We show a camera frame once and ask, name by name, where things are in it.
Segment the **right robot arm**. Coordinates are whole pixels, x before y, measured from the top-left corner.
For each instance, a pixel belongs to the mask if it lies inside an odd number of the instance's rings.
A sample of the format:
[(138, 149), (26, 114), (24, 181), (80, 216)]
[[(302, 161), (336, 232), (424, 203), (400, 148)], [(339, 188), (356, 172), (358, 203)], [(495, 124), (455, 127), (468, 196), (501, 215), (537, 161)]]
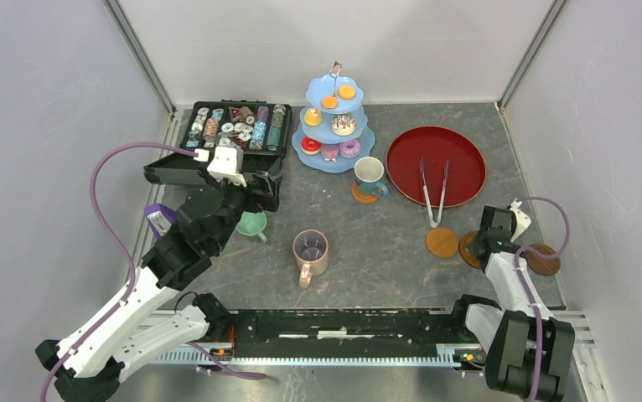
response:
[(524, 257), (539, 251), (512, 240), (517, 224), (509, 209), (484, 207), (479, 230), (467, 248), (498, 299), (461, 296), (453, 306), (449, 328), (461, 342), (478, 339), (486, 353), (484, 379), (490, 389), (524, 401), (561, 401), (575, 331), (542, 302)]

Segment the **light orange wooden coaster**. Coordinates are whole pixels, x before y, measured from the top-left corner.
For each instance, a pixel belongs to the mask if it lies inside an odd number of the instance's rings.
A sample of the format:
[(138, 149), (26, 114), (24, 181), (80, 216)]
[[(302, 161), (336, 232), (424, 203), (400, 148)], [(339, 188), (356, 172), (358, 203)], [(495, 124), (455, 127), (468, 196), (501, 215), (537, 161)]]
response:
[(360, 187), (358, 183), (353, 183), (351, 186), (351, 195), (353, 198), (358, 201), (359, 203), (362, 204), (372, 204), (380, 199), (379, 196), (374, 195), (374, 194), (363, 194), (360, 191)]

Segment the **yellow mousse cake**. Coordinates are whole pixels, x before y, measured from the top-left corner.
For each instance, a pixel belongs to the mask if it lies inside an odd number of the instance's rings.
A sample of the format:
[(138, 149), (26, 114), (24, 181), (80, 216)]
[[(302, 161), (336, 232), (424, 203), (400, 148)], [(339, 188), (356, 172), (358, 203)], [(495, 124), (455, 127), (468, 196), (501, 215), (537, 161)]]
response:
[(323, 122), (323, 113), (319, 108), (309, 107), (303, 115), (303, 121), (308, 126), (319, 126)]

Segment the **white mug blue handle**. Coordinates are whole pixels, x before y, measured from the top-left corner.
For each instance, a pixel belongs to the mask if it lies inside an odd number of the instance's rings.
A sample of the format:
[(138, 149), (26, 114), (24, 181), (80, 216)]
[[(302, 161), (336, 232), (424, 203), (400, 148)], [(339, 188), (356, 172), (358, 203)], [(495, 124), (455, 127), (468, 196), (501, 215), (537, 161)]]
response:
[(355, 183), (363, 194), (374, 194), (380, 198), (388, 195), (387, 186), (381, 181), (385, 174), (382, 162), (375, 157), (362, 157), (354, 165)]

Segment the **tan wooden coaster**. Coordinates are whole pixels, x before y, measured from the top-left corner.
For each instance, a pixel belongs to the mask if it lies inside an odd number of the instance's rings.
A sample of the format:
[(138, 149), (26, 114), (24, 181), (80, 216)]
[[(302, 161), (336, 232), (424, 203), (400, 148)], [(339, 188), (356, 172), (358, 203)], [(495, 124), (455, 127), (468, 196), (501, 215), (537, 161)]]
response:
[(425, 238), (427, 249), (439, 258), (448, 259), (458, 252), (458, 236), (450, 229), (431, 229)]

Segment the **purple sprinkled donut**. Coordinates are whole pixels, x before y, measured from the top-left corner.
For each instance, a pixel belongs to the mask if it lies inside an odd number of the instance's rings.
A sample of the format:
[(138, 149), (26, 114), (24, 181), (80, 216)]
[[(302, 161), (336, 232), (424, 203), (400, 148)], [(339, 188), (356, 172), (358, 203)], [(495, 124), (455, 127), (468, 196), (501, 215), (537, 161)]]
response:
[(360, 154), (362, 146), (358, 139), (351, 139), (339, 144), (339, 154), (341, 157), (354, 158)]

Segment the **blue three-tier cake stand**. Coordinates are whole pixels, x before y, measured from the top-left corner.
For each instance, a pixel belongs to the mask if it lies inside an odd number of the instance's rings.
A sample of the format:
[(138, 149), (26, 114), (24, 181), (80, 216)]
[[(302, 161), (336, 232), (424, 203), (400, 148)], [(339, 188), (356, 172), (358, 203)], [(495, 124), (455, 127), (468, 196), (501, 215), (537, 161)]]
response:
[(375, 145), (375, 133), (362, 105), (364, 91), (343, 74), (336, 61), (325, 75), (311, 80), (307, 105), (299, 112), (292, 145), (300, 162), (324, 173), (344, 173)]

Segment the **round orange waffle cookie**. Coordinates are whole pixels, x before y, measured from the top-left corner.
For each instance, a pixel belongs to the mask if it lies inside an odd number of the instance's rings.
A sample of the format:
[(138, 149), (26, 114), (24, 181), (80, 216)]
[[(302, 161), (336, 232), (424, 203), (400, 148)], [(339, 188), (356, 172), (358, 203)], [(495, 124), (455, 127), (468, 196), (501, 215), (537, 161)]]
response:
[(341, 85), (337, 89), (337, 95), (343, 100), (352, 100), (356, 96), (356, 89), (352, 85)]

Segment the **medium brown wooden coaster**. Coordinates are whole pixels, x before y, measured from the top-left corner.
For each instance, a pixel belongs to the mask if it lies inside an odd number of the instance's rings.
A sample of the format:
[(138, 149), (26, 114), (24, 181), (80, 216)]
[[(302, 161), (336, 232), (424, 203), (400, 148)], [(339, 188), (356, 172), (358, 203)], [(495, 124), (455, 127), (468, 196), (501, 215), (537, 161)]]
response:
[(467, 265), (481, 271), (482, 268), (479, 261), (469, 252), (469, 244), (474, 240), (476, 234), (476, 230), (464, 234), (458, 243), (458, 252)]

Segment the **rose gold marble mug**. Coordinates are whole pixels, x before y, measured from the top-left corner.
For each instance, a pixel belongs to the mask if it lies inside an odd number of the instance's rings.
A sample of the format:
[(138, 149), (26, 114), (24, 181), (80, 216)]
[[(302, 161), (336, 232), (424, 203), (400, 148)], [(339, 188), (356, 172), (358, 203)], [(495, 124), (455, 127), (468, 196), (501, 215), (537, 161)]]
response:
[(316, 229), (300, 232), (293, 241), (293, 254), (300, 270), (299, 285), (307, 288), (311, 280), (329, 266), (329, 241)]

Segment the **dark brown wooden coaster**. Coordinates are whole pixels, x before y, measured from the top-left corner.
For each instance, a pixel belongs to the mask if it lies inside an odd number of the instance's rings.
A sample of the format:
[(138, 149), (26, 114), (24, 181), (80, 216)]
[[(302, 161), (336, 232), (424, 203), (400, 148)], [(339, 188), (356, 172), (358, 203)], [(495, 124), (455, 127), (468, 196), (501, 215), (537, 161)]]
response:
[[(544, 244), (536, 243), (531, 245), (531, 248), (537, 250), (541, 255), (553, 256), (556, 254), (556, 251), (554, 251), (552, 247)], [(541, 276), (553, 276), (561, 269), (562, 266), (559, 257), (555, 259), (546, 259), (534, 251), (527, 251), (525, 253), (525, 258), (529, 268)]]

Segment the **white chocolate drizzled donut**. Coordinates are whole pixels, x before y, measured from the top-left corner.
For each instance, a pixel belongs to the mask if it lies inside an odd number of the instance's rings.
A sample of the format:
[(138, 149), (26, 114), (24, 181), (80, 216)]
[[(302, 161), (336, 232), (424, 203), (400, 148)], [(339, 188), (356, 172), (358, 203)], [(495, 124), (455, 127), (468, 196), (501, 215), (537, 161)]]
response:
[(331, 121), (331, 129), (338, 136), (349, 136), (356, 129), (355, 119), (348, 114), (336, 115)]

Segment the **red frosted donut cake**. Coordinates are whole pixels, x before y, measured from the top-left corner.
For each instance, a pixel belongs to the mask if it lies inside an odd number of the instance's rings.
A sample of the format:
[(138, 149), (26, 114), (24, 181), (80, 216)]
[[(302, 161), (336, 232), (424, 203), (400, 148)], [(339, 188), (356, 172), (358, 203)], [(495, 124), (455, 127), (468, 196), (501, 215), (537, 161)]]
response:
[(305, 136), (301, 141), (301, 149), (307, 155), (315, 155), (320, 152), (323, 144), (311, 137)]

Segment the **mint green cup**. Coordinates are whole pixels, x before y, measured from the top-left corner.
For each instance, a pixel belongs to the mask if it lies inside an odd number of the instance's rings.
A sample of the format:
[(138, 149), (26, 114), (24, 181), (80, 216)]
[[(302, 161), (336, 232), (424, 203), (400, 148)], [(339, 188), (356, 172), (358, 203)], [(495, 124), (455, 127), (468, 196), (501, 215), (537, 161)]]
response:
[(257, 237), (267, 241), (264, 229), (267, 227), (267, 216), (264, 212), (244, 212), (236, 225), (236, 231), (244, 236)]

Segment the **pink mousse cake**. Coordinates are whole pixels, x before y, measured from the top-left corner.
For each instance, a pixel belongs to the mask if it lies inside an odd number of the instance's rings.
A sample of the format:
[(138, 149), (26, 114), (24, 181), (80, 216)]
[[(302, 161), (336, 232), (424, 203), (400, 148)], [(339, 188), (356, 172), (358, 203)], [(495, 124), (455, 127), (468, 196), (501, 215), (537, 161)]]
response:
[(320, 155), (325, 162), (335, 162), (339, 155), (339, 146), (337, 144), (322, 145)]

